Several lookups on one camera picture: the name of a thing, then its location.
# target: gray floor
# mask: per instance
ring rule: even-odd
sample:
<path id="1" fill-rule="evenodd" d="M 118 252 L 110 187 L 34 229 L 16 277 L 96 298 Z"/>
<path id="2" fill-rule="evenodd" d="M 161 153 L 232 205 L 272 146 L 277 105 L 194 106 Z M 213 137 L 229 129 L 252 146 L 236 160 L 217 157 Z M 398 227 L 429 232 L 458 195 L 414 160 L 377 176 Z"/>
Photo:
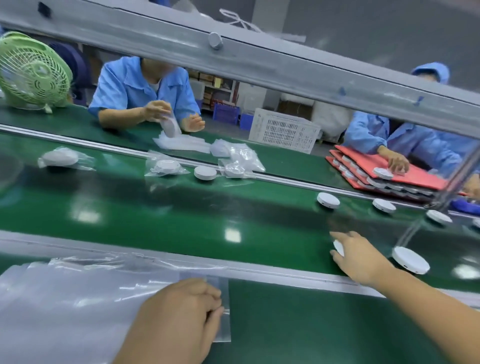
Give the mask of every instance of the gray floor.
<path id="1" fill-rule="evenodd" d="M 250 134 L 248 130 L 242 130 L 238 125 L 213 120 L 212 116 L 206 113 L 203 113 L 202 117 L 205 120 L 205 130 L 207 132 L 229 136 L 230 138 L 248 140 L 248 135 Z M 328 151 L 332 149 L 333 146 L 331 143 L 317 141 L 310 154 L 320 157 L 328 156 L 330 155 Z"/>

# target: green table surface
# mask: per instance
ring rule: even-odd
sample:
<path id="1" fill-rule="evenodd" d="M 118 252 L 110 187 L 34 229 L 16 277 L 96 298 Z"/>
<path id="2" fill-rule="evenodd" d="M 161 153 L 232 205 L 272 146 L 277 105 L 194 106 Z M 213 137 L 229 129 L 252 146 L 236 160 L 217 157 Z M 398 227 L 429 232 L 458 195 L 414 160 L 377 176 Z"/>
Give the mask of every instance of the green table surface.
<path id="1" fill-rule="evenodd" d="M 145 178 L 144 159 L 80 147 L 72 149 L 94 157 L 96 171 L 39 169 L 37 158 L 58 146 L 0 134 L 0 176 L 8 179 L 7 155 L 24 162 L 16 180 L 0 189 L 0 230 L 342 274 L 329 254 L 329 231 L 358 231 L 389 256 L 420 220 L 409 247 L 432 266 L 421 278 L 439 288 L 480 291 L 478 279 L 452 274 L 461 264 L 478 266 L 480 234 L 436 226 L 423 220 L 423 210 L 399 207 L 390 216 L 371 201 L 339 196 L 340 208 L 331 211 L 316 202 L 315 191 L 270 182 L 201 182 L 192 173 Z"/>
<path id="2" fill-rule="evenodd" d="M 153 142 L 153 138 L 157 138 L 161 132 L 158 124 L 144 122 L 130 130 L 105 131 L 86 108 L 76 105 L 69 105 L 64 109 L 55 109 L 53 114 L 47 115 L 43 111 L 13 109 L 0 103 L 0 124 L 137 150 L 160 150 Z M 194 135 L 204 138 L 205 141 L 209 143 L 214 142 L 216 139 L 225 139 L 233 143 L 245 143 L 243 140 L 232 139 L 207 132 L 198 132 Z M 257 152 L 268 174 L 318 183 L 344 190 L 353 190 L 323 157 L 255 142 L 246 141 L 246 143 Z M 207 163 L 218 163 L 218 158 L 211 154 L 183 150 L 163 152 L 167 152 L 167 154 L 176 157 L 194 159 Z"/>
<path id="3" fill-rule="evenodd" d="M 31 261 L 0 254 L 0 273 Z M 236 279 L 229 298 L 232 341 L 205 364 L 448 363 L 386 299 Z"/>

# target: white plastic crate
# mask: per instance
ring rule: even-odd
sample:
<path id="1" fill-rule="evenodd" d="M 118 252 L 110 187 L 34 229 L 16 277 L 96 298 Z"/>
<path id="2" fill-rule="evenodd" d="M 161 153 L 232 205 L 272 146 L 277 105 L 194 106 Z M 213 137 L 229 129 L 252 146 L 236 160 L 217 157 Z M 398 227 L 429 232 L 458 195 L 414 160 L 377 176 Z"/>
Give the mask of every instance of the white plastic crate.
<path id="1" fill-rule="evenodd" d="M 320 131 L 307 119 L 255 109 L 248 139 L 310 154 Z"/>

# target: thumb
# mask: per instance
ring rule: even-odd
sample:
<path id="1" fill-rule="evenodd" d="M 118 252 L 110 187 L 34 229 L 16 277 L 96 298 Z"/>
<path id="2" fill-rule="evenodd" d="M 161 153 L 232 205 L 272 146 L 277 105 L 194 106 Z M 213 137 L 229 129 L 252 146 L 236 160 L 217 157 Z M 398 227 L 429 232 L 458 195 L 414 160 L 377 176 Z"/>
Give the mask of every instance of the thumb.
<path id="1" fill-rule="evenodd" d="M 330 250 L 330 255 L 332 256 L 334 262 L 342 268 L 342 263 L 343 263 L 343 257 L 336 251 L 336 250 Z"/>
<path id="2" fill-rule="evenodd" d="M 215 311 L 213 311 L 204 325 L 204 335 L 202 338 L 201 353 L 202 357 L 205 359 L 210 352 L 210 347 L 212 346 L 213 340 L 215 340 L 216 333 L 220 328 L 220 319 L 223 315 L 225 308 L 220 306 Z"/>

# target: blue crate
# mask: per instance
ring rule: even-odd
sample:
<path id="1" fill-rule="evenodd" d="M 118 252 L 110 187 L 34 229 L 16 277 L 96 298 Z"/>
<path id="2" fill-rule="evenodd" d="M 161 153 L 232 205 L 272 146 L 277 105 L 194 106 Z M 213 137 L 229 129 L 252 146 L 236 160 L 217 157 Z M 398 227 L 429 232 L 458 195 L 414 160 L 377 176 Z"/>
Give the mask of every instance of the blue crate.
<path id="1" fill-rule="evenodd" d="M 237 125 L 239 120 L 240 108 L 224 104 L 215 104 L 213 110 L 213 120 Z"/>
<path id="2" fill-rule="evenodd" d="M 250 130 L 252 128 L 253 115 L 251 114 L 242 114 L 240 116 L 240 129 Z"/>

